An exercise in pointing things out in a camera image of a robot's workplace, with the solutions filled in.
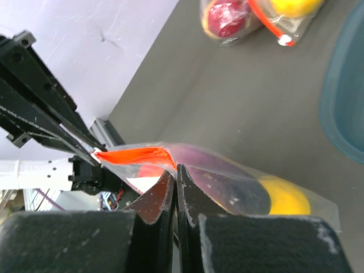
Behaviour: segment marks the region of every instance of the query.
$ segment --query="yellow fruit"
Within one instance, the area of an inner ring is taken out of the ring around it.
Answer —
[[[289,18],[305,16],[319,8],[324,0],[271,0],[276,13]]]
[[[309,215],[311,207],[307,197],[296,185],[275,176],[264,176],[259,182],[271,199],[269,214]]]

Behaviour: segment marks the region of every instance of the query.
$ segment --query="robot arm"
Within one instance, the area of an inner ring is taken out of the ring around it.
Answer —
[[[54,188],[90,195],[118,192],[123,181],[100,165],[89,148],[106,151],[88,130],[77,106],[32,49],[32,33],[0,36],[0,126],[21,148],[31,138],[70,152],[71,159],[0,162],[0,189]]]

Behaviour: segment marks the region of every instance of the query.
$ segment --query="white wall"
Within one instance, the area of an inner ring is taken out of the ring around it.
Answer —
[[[78,104],[88,125],[107,117],[177,0],[1,0],[0,33],[30,30],[34,49]],[[0,131],[0,159],[63,156]]]

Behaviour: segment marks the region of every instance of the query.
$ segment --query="screw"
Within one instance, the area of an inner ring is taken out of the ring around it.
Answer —
[[[19,52],[14,53],[12,57],[13,61],[16,63],[20,63],[23,60],[23,56]]]

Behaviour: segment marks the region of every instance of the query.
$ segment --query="cable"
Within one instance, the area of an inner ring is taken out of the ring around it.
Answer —
[[[41,191],[40,189],[35,189],[37,192],[39,192],[45,199],[47,199],[47,201],[49,203],[51,203],[53,206],[55,206],[56,208],[58,208],[59,210],[65,210],[64,208],[62,208],[60,205],[58,205],[56,202],[54,202],[52,199],[49,198],[48,195],[46,195],[43,191]]]
[[[119,194],[118,194],[118,198],[116,198],[116,203],[119,203],[121,197],[123,196],[124,194],[124,190],[122,189],[121,191],[119,191]]]

